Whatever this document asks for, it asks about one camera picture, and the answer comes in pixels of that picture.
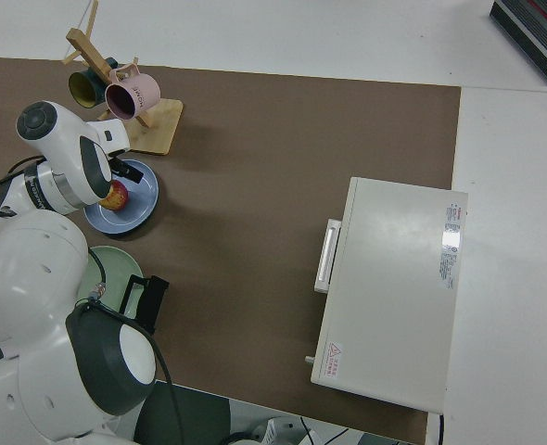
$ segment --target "mug handle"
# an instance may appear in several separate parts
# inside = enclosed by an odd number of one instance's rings
[[[132,72],[134,72],[135,75],[140,74],[140,69],[137,68],[136,64],[128,63],[127,65],[123,65],[120,68],[115,68],[115,69],[110,71],[110,73],[108,74],[108,77],[110,78],[110,81],[112,83],[119,83],[120,80],[119,80],[119,77],[117,77],[117,72],[118,71],[127,71],[127,74],[128,74],[129,77],[132,76]]]

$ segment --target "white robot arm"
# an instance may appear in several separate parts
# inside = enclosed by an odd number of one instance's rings
[[[51,102],[26,108],[17,128],[46,161],[0,199],[14,215],[0,218],[0,444],[132,443],[104,425],[149,394],[154,352],[99,302],[76,306],[87,245],[62,215],[105,197],[108,156],[128,149],[127,134]]]

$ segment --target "apple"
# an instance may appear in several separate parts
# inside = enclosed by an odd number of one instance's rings
[[[110,189],[107,197],[101,199],[98,204],[107,210],[117,211],[125,207],[128,198],[129,194],[127,193],[125,185],[123,185],[121,181],[113,179],[110,182]]]

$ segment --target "black bracket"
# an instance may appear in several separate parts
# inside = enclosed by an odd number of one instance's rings
[[[137,312],[135,320],[149,334],[154,334],[156,331],[156,319],[159,316],[160,304],[164,297],[164,292],[169,288],[169,282],[152,275],[150,278],[142,278],[137,275],[132,275],[129,278],[119,312],[125,314],[125,308],[129,301],[130,294],[134,284],[144,287],[144,291],[137,303]]]

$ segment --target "blue plate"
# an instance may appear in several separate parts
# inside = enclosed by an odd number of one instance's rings
[[[118,178],[127,188],[129,196],[125,207],[118,211],[107,210],[98,204],[84,208],[84,215],[90,225],[106,235],[121,235],[132,231],[147,220],[159,199],[159,182],[154,172],[139,160],[123,161],[144,174],[140,184]]]

